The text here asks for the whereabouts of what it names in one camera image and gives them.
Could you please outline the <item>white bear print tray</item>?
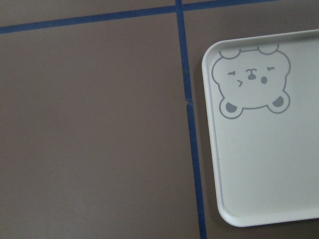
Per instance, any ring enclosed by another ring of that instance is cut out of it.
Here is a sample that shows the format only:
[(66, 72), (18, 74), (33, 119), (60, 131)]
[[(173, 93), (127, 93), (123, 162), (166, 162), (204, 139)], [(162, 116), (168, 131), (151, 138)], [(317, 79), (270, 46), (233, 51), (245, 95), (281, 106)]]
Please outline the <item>white bear print tray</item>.
[(221, 217), (236, 227), (318, 218), (318, 30), (219, 41), (202, 74)]

